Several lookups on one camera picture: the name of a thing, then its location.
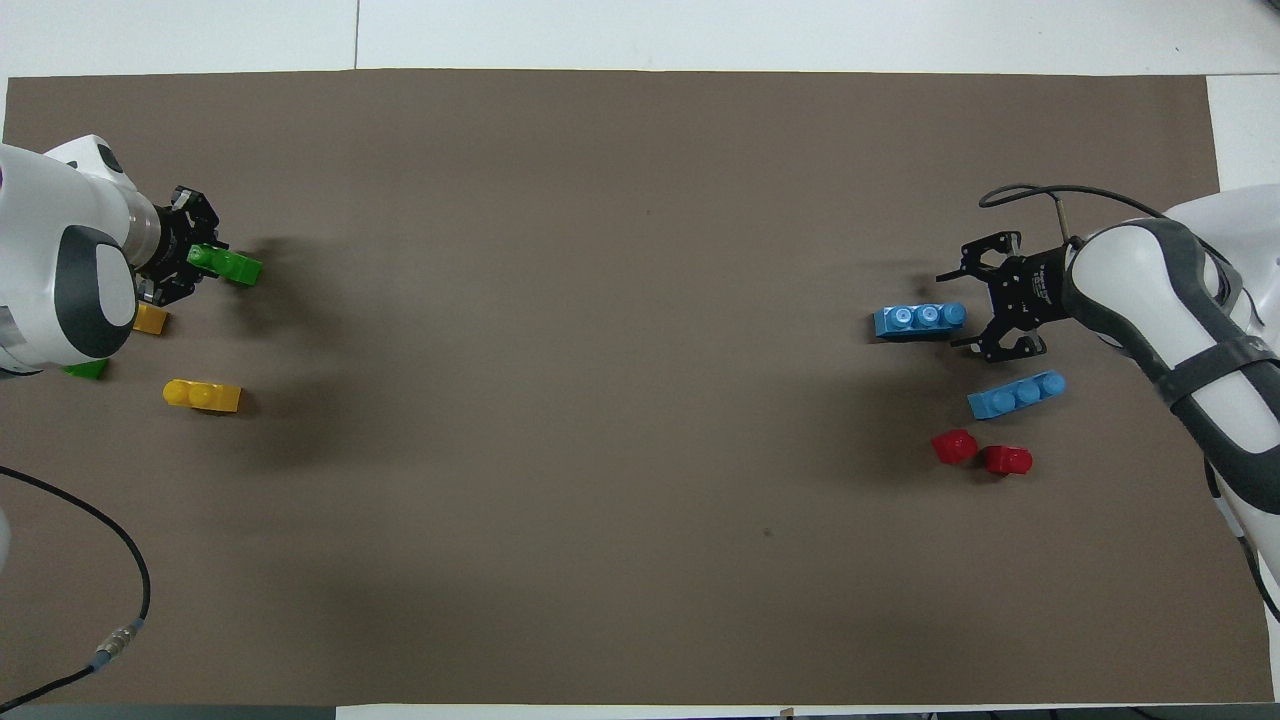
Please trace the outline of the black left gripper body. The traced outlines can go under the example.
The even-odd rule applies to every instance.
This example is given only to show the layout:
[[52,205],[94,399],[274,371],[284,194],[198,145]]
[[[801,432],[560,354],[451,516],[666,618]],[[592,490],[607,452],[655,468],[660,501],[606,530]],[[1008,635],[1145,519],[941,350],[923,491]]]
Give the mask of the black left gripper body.
[[136,269],[136,293],[138,293],[138,273],[155,273],[165,277],[182,268],[197,268],[189,263],[189,251],[195,246],[177,238],[170,225],[170,206],[155,208],[159,219],[160,236],[156,249],[146,255],[145,263]]

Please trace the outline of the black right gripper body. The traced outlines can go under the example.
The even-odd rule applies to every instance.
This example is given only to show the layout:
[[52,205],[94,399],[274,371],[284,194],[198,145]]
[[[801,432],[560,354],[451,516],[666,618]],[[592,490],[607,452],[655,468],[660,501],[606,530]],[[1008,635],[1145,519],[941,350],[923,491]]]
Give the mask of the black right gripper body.
[[1047,323],[1069,319],[1062,287],[1070,247],[1060,245],[1025,255],[1015,243],[998,243],[996,251],[1005,259],[996,266],[989,283],[993,318],[988,332],[992,340],[1001,341],[1012,331],[1032,332]]

